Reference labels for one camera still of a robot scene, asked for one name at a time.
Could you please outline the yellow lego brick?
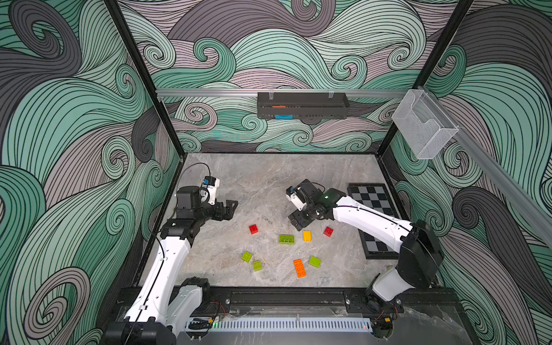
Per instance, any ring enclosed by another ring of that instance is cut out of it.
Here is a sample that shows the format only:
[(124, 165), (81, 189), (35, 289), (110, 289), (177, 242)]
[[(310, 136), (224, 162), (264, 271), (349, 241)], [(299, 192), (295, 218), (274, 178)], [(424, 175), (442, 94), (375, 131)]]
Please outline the yellow lego brick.
[(310, 231), (303, 231), (303, 240), (305, 242), (311, 242), (312, 241), (312, 235)]

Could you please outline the long green lego brick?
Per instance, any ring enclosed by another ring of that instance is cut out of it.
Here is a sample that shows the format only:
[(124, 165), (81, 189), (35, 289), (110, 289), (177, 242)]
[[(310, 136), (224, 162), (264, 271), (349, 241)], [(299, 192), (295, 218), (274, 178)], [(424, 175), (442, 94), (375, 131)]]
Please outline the long green lego brick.
[(293, 245), (296, 243), (295, 237), (293, 235), (284, 235), (281, 234), (278, 237), (278, 243), (279, 244), (286, 244), (286, 245)]

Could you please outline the green sloped lego brick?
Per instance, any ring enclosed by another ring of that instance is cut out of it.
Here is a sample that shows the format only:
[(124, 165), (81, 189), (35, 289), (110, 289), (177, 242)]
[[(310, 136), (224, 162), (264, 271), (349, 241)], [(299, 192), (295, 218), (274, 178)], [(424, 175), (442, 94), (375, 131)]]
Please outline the green sloped lego brick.
[(315, 256), (310, 256), (308, 264), (312, 267), (320, 268), (321, 267), (321, 259)]

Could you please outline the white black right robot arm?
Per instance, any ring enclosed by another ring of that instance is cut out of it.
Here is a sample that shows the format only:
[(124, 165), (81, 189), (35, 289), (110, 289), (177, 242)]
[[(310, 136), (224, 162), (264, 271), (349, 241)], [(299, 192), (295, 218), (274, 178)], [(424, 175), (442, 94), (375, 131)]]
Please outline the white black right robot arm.
[(315, 220), (330, 219), (369, 234), (398, 254), (396, 266), (378, 275), (366, 290), (365, 303), (372, 313), (382, 313), (407, 290), (431, 286), (444, 254), (429, 225), (388, 216), (334, 188), (320, 191), (309, 181), (285, 193), (296, 207), (288, 218), (297, 230), (304, 230)]

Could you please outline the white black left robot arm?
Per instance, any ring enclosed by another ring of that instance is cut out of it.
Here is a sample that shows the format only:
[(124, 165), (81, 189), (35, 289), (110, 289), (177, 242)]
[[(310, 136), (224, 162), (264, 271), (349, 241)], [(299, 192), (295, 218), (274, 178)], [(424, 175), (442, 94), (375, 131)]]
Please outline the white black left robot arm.
[(239, 203), (217, 201), (214, 186), (185, 186), (175, 198), (175, 216), (161, 228), (158, 253), (141, 291), (122, 321), (108, 326), (101, 344), (175, 344), (203, 303), (206, 280), (192, 280), (171, 296), (178, 273), (201, 227), (210, 220), (231, 220)]

